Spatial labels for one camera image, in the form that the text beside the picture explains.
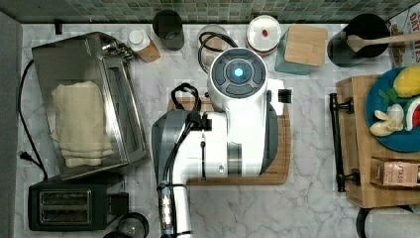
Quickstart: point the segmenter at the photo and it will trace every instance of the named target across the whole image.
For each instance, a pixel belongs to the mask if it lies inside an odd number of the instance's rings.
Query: kitchen counter
[[[345,25],[314,25],[328,29],[329,38]],[[161,58],[152,63],[132,62],[132,77],[144,108],[148,134],[166,109],[170,92],[181,82],[206,92],[206,73],[197,61],[196,35],[203,25],[184,25],[185,45],[178,52],[163,49],[150,25],[64,25],[55,35],[53,25],[23,25],[22,68],[32,59],[31,48],[82,35],[103,32],[123,42],[128,33],[145,28],[160,50]],[[245,46],[246,25],[226,25],[230,36]],[[284,33],[287,25],[281,25]],[[280,73],[274,70],[275,54],[264,58],[270,78],[284,80],[293,89],[289,106],[292,124],[292,159],[287,183],[267,186],[191,186],[190,212],[194,238],[215,237],[293,237],[355,238],[355,219],[359,209],[344,193],[336,192],[335,162],[328,94],[335,83],[353,75],[383,73],[390,69],[388,53],[352,67],[339,68],[325,57],[325,64],[309,75]],[[54,162],[46,112],[42,103],[35,68],[24,87],[24,117],[50,176],[58,174]],[[19,124],[18,152],[32,152]],[[15,237],[103,237],[107,231],[49,233],[33,232],[28,226],[28,188],[43,174],[35,165],[18,160]],[[126,169],[131,211],[143,213],[151,225],[151,238],[159,237],[158,200],[152,162],[146,160]]]

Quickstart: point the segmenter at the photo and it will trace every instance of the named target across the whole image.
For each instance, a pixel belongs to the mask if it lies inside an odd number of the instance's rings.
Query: toaster
[[[33,231],[104,230],[129,211],[121,175],[101,173],[83,179],[55,176],[29,188],[28,220]]]

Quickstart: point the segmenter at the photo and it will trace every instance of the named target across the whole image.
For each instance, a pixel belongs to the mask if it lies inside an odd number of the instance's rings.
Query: wooden tray
[[[337,83],[339,103],[353,97],[355,113],[340,111],[344,172],[359,169],[361,185],[346,182],[347,198],[363,208],[420,204],[419,190],[381,187],[370,183],[371,159],[419,161],[420,152],[398,153],[385,148],[369,131],[365,119],[368,91],[378,75],[353,76]]]
[[[191,110],[194,103],[192,97],[180,97],[178,102],[186,110]],[[174,104],[170,100],[167,110],[174,109]],[[201,111],[214,111],[211,102],[208,98],[201,98]],[[282,116],[277,117],[278,123],[278,141],[280,145],[277,149],[277,155],[274,161],[269,166],[264,174],[256,178],[192,178],[188,181],[190,185],[278,185],[284,184],[287,181],[290,152],[291,152],[291,137],[290,137],[290,120],[287,106],[284,105],[284,112]]]

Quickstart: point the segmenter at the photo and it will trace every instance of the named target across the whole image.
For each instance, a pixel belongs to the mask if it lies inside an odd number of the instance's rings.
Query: blue light
[[[244,71],[241,68],[235,69],[235,76],[242,76],[244,74]]]

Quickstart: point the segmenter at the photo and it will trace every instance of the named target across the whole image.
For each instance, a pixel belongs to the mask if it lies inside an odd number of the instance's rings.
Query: wooden spatula
[[[350,35],[347,38],[350,48],[353,51],[358,52],[363,47],[371,45],[380,45],[388,43],[400,43],[400,42],[409,42],[409,41],[420,41],[420,32],[410,33],[406,35],[399,35],[387,38],[379,38],[375,40],[365,40],[355,35]]]

